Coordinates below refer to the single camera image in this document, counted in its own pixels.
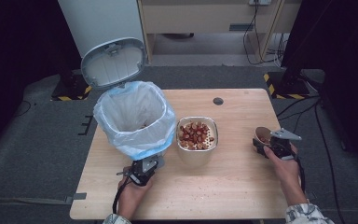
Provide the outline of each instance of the camouflage sleeve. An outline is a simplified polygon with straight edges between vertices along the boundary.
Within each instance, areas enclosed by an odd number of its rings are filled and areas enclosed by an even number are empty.
[[[126,218],[118,216],[116,214],[110,214],[103,224],[131,224]]]
[[[286,209],[286,223],[326,223],[334,224],[328,217],[324,217],[318,206],[312,203],[300,203]]]

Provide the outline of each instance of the black circular sticker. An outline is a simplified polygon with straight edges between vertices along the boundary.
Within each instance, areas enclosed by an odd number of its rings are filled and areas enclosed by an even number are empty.
[[[213,99],[213,103],[216,105],[222,105],[223,104],[223,99],[220,97],[216,97]]]

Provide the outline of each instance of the trash bin lid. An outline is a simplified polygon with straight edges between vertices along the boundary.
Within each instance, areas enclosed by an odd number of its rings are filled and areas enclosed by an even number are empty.
[[[142,41],[135,38],[116,39],[86,53],[81,61],[81,72],[92,88],[118,86],[143,71],[146,57]]]

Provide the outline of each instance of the hand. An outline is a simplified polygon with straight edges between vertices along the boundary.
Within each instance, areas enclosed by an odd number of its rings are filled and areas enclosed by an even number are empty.
[[[125,167],[123,171],[129,170],[130,167]],[[123,176],[123,179],[118,182],[118,187],[122,186],[127,177]],[[134,183],[130,182],[127,186],[123,189],[118,198],[118,211],[117,214],[126,218],[127,220],[132,220],[132,216],[135,214],[138,205],[141,203],[142,199],[146,195],[146,193],[152,188],[153,186],[153,176],[149,179],[147,184],[143,187],[137,186]]]
[[[291,146],[292,150],[297,153],[298,149],[293,145]],[[264,147],[264,151],[274,164],[275,173],[281,180],[281,188],[287,204],[290,206],[298,203],[308,203],[298,180],[298,163],[295,160],[283,161],[279,159],[269,147]]]

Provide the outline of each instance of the plastic bin liner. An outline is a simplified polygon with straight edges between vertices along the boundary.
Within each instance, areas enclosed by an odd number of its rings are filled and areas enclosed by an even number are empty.
[[[172,143],[176,121],[162,90],[142,81],[103,93],[94,118],[109,143],[133,161],[164,151]]]

